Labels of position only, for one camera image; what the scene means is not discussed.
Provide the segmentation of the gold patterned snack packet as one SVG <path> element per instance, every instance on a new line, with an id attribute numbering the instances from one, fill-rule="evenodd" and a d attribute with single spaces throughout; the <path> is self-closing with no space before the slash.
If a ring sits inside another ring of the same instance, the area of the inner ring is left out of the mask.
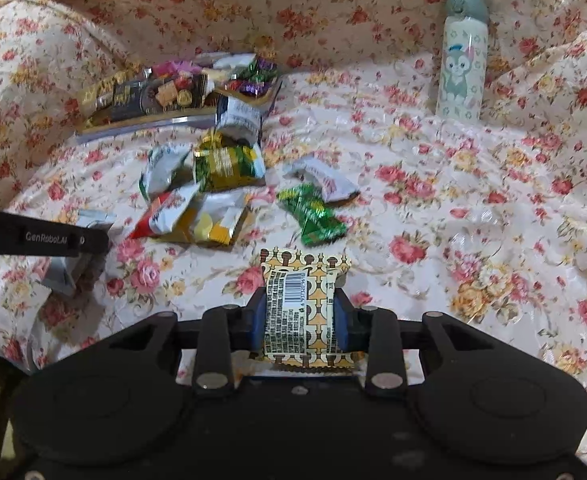
<path id="1" fill-rule="evenodd" d="M 338 341 L 337 286 L 351 268 L 346 256 L 301 250 L 263 249 L 266 332 L 263 356 L 293 372 L 346 372 L 364 362 L 362 351 L 347 352 Z"/>

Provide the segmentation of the red white snack packet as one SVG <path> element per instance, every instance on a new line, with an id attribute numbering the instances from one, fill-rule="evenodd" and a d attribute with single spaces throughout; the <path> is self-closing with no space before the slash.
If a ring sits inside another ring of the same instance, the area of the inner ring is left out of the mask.
<path id="1" fill-rule="evenodd" d="M 190 183 L 161 193 L 129 233 L 130 240 L 170 234 L 199 191 L 199 183 Z"/>

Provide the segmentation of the white hawthorn snack packet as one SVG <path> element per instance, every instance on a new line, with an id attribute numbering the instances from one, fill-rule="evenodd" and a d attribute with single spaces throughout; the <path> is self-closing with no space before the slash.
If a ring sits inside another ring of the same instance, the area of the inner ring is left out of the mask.
<path id="1" fill-rule="evenodd" d="M 342 203 L 359 195 L 359 188 L 353 182 L 313 155 L 289 162 L 285 174 L 315 185 L 325 203 Z"/>

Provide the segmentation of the green garlic peas packet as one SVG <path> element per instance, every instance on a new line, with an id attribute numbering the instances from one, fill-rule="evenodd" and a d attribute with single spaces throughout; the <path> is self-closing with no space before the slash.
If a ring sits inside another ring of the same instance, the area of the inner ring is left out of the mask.
<path id="1" fill-rule="evenodd" d="M 266 164 L 258 143 L 225 138 L 210 131 L 193 152 L 193 179 L 205 192 L 222 192 L 255 185 L 266 176 Z"/>

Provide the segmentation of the tin tray full of snacks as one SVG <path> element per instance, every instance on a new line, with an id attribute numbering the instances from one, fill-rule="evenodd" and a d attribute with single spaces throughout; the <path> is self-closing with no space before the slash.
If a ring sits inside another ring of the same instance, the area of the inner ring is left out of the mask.
<path id="1" fill-rule="evenodd" d="M 282 82 L 280 66 L 255 53 L 206 52 L 121 70 L 80 92 L 76 136 L 185 125 L 254 144 Z"/>

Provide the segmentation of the yellow white snack packet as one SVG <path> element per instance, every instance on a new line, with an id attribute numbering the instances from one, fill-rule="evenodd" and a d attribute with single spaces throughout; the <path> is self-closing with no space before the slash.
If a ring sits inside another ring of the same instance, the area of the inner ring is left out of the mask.
<path id="1" fill-rule="evenodd" d="M 231 246 L 247 209 L 248 194 L 244 190 L 199 194 L 182 214 L 173 235 L 180 243 Z"/>

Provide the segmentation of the shiny green candy packet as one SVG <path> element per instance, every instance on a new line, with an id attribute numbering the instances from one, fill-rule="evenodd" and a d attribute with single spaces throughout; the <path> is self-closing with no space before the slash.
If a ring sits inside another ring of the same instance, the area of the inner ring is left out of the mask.
<path id="1" fill-rule="evenodd" d="M 304 246 L 328 244 L 348 232 L 348 226 L 325 204 L 321 191 L 313 184 L 285 188 L 276 194 L 276 198 L 297 220 Z"/>

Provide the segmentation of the silver green snack packet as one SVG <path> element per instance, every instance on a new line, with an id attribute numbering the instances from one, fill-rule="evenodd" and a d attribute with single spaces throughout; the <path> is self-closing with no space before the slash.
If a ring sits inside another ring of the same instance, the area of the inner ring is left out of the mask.
<path id="1" fill-rule="evenodd" d="M 156 145 L 148 152 L 146 166 L 138 180 L 138 188 L 146 202 L 171 188 L 191 151 L 190 144 L 168 143 Z"/>

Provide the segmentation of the black biscuit packet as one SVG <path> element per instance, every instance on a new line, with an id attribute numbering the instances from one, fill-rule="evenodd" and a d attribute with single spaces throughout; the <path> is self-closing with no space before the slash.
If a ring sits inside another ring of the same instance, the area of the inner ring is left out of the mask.
<path id="1" fill-rule="evenodd" d="M 197 110 L 205 103 L 205 74 L 178 73 L 171 76 L 126 81 L 114 91 L 109 118 L 122 122 L 143 116 Z"/>

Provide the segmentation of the black white snack packet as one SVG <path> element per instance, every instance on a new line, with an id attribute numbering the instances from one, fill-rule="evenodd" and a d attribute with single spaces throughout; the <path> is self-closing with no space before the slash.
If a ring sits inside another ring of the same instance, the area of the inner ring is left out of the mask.
<path id="1" fill-rule="evenodd" d="M 262 114 L 242 100 L 223 96 L 216 107 L 216 131 L 247 145 L 257 144 L 262 132 Z"/>

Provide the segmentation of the white cartoon cat water bottle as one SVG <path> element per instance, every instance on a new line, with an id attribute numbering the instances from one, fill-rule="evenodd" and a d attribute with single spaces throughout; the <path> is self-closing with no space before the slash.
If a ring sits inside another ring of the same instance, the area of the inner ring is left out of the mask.
<path id="1" fill-rule="evenodd" d="M 446 0 L 437 114 L 479 122 L 487 73 L 489 10 L 484 0 Z"/>

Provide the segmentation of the purple candy in tray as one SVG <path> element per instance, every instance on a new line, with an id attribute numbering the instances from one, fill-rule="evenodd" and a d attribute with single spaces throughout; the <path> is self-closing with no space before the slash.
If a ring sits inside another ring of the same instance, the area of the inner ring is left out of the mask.
<path id="1" fill-rule="evenodd" d="M 231 71 L 224 88 L 249 98 L 260 98 L 268 92 L 280 76 L 278 65 L 257 56 L 247 66 L 238 66 Z"/>

